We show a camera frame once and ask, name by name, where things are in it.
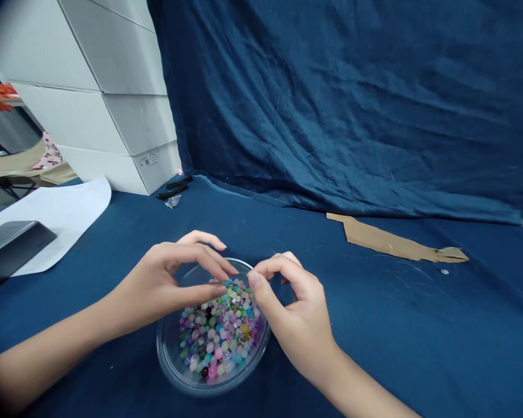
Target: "forearm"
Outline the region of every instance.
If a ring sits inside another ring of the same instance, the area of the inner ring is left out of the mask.
[[[348,418],[419,416],[341,350],[334,356],[325,382],[316,386]]]
[[[0,354],[0,400],[16,413],[69,372],[83,357],[116,337],[103,301],[54,324]]]

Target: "bowl rim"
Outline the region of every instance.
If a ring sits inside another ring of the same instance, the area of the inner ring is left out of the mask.
[[[234,261],[238,264],[243,265],[244,267],[247,267],[250,270],[253,269],[252,266],[250,266],[247,262],[239,260],[237,258],[232,257],[225,257],[226,260]],[[186,277],[188,277],[190,274],[192,274],[196,269],[202,268],[199,264],[192,267],[180,280],[185,280]],[[192,397],[197,398],[210,398],[210,397],[216,397],[219,395],[223,395],[224,393],[227,393],[239,386],[242,382],[244,382],[250,374],[254,371],[260,360],[262,359],[267,344],[269,342],[269,338],[271,336],[271,328],[269,326],[269,323],[265,316],[263,316],[265,329],[263,333],[263,337],[261,338],[261,342],[258,346],[258,349],[256,351],[256,354],[254,357],[250,360],[250,362],[245,365],[241,370],[239,370],[230,380],[227,380],[222,383],[215,383],[212,385],[206,385],[204,383],[195,383],[190,382],[187,379],[184,379],[182,375],[176,371],[175,366],[173,365],[172,361],[169,357],[169,352],[167,349],[166,344],[164,341],[164,334],[165,334],[165,322],[168,320],[169,316],[171,316],[173,313],[164,316],[163,318],[159,319],[157,322],[157,358],[159,360],[159,365],[161,366],[161,369],[163,371],[163,374],[166,376],[168,381],[174,386],[176,389],[181,391],[182,393],[185,393],[186,395],[190,395]]]

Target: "fingernail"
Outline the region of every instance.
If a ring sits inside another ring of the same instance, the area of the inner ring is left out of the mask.
[[[224,294],[227,294],[227,288],[224,286],[217,286],[214,293],[216,297],[223,296]]]
[[[250,287],[256,288],[262,282],[262,277],[260,276],[260,273],[252,270],[248,273],[248,281],[250,282]]]

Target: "white paper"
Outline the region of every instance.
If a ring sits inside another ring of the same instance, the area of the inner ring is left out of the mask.
[[[106,177],[77,186],[39,188],[0,212],[9,221],[39,221],[57,238],[12,276],[40,273],[54,266],[105,211],[110,202]]]

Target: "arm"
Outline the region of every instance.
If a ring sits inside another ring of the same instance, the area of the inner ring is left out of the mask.
[[[268,280],[276,272],[295,292],[281,305]],[[357,366],[331,333],[324,288],[292,253],[276,254],[248,275],[256,302],[294,367],[349,418],[416,418],[418,415]]]
[[[217,283],[179,287],[182,263],[198,262],[218,280],[237,270],[211,248],[225,245],[194,231],[178,243],[152,247],[107,296],[0,354],[0,401],[12,413],[27,407],[101,344],[135,331],[170,312],[226,293]]]

